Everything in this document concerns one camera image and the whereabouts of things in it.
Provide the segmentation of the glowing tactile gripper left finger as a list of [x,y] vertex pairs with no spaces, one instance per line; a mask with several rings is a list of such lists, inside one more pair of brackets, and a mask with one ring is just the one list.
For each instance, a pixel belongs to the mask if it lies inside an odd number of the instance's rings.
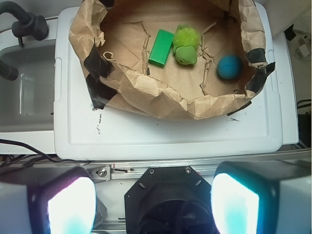
[[88,171],[76,167],[2,167],[2,234],[90,234],[96,189]]

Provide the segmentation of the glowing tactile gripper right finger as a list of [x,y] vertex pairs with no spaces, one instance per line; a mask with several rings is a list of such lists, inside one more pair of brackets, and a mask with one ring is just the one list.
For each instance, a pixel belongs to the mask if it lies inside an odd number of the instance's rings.
[[211,207],[221,234],[310,234],[312,164],[224,161],[212,181]]

